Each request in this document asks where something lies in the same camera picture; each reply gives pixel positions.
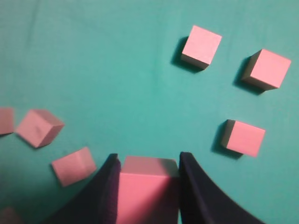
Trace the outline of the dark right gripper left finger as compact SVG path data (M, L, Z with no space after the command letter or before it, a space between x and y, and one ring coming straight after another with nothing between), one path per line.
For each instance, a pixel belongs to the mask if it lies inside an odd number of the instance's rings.
M110 154L93 179L43 224L114 224L117 219L121 162Z

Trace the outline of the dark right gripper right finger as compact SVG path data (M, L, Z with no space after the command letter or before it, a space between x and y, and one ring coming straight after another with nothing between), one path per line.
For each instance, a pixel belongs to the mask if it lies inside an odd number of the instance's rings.
M190 152L179 156L179 208L184 224L262 224L226 195Z

